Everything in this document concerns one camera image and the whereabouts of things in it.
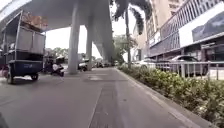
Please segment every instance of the railing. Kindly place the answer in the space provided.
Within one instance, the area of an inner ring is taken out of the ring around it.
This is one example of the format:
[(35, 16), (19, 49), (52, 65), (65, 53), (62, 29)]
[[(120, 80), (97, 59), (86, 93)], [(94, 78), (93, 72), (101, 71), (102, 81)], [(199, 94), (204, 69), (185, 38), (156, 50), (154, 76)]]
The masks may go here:
[(224, 80), (224, 61), (150, 63), (147, 67), (175, 72), (181, 77)]

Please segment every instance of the overpass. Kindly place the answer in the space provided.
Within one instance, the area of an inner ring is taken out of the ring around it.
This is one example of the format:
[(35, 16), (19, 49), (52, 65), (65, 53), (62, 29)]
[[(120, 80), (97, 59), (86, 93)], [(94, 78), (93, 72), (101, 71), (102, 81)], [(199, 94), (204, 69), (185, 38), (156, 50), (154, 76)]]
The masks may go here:
[(46, 18), (47, 31), (71, 26), (68, 61), (70, 74), (77, 73), (80, 25), (85, 25), (87, 29), (87, 57), (90, 59), (92, 56), (94, 42), (103, 59), (112, 61), (114, 46), (109, 0), (13, 0), (0, 10), (0, 28), (21, 10)]

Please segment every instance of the road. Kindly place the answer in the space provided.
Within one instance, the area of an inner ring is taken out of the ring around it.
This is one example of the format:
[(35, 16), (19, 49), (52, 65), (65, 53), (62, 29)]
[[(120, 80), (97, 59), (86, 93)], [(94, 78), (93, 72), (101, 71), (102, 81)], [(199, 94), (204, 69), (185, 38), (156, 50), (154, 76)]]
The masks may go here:
[(185, 128), (115, 69), (0, 83), (9, 128)]

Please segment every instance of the concrete pillar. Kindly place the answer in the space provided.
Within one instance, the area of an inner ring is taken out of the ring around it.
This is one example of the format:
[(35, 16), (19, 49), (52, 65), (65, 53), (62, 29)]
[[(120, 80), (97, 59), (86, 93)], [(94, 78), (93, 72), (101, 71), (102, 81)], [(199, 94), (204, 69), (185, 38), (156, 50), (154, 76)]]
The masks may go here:
[(185, 49), (181, 49), (181, 55), (185, 55)]
[(69, 40), (69, 53), (68, 53), (68, 72), (69, 74), (78, 73), (78, 43), (79, 43), (79, 14), (78, 4), (75, 4), (72, 14), (71, 33)]
[(92, 26), (87, 27), (87, 41), (86, 41), (86, 57), (89, 59), (87, 64), (87, 70), (92, 70), (92, 42), (93, 42), (93, 35), (92, 35)]

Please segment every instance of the tall building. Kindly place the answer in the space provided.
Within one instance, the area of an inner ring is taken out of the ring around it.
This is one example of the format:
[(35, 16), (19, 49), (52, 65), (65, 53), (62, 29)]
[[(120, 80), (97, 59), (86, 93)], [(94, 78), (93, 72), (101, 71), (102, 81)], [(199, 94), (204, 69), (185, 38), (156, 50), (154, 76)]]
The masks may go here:
[(223, 61), (223, 0), (187, 0), (147, 43), (150, 57), (159, 60), (190, 55)]
[(148, 38), (176, 13), (184, 0), (149, 0), (149, 2), (152, 5), (152, 17), (146, 21)]
[(176, 13), (179, 7), (183, 4), (184, 0), (149, 0), (152, 5), (152, 16), (149, 20), (144, 22), (144, 30), (142, 35), (138, 34), (137, 27), (135, 25), (133, 30), (133, 36), (137, 41), (137, 48), (134, 54), (137, 60), (141, 60), (146, 56), (149, 56), (147, 40), (151, 37), (160, 37), (157, 32), (159, 28)]
[(146, 23), (144, 21), (144, 29), (141, 35), (138, 33), (137, 25), (135, 25), (133, 30), (133, 38), (136, 40), (137, 46), (133, 54), (133, 60), (142, 60), (144, 55), (147, 54), (147, 32), (146, 32)]

